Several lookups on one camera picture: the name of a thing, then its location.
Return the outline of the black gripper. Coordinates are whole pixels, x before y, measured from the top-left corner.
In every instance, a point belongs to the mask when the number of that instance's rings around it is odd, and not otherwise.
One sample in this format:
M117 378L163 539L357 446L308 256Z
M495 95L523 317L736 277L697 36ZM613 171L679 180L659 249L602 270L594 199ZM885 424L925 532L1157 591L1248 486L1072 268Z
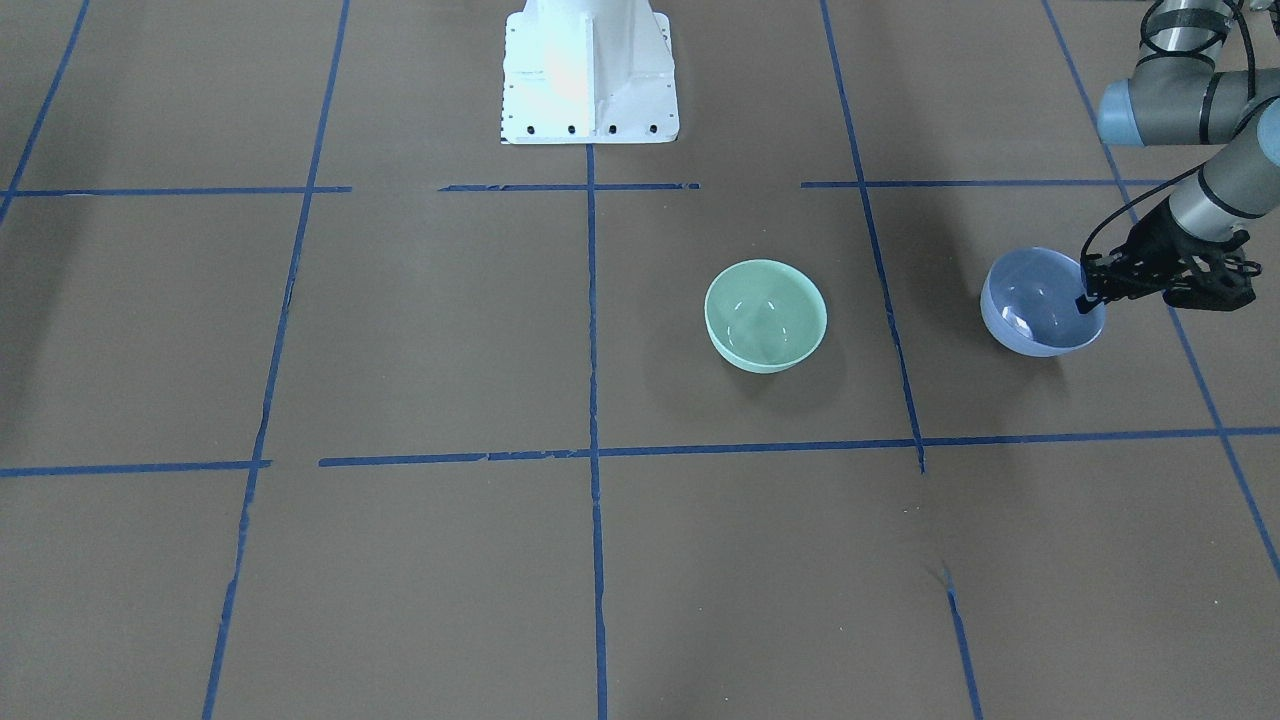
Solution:
M1105 301L1137 300L1152 293L1161 296L1175 278L1187 272L1184 258L1193 255L1244 256L1245 231L1236 231L1225 242L1201 240L1176 222L1170 202L1164 200L1135 223L1126 241L1107 255L1084 256L1082 293L1075 299L1080 315L1093 313Z

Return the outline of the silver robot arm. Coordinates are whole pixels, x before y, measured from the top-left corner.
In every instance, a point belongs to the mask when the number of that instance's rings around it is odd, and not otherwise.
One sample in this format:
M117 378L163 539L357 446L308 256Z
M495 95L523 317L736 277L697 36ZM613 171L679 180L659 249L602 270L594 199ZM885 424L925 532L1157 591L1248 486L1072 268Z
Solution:
M1244 31L1238 1L1153 1L1139 24L1132 76L1110 85L1096 129L1107 145L1213 146L1216 154L1157 187L1160 201L1105 254L1080 250L1076 310L1158 295L1170 307L1230 313L1254 300L1253 222L1277 209L1277 70L1221 72Z

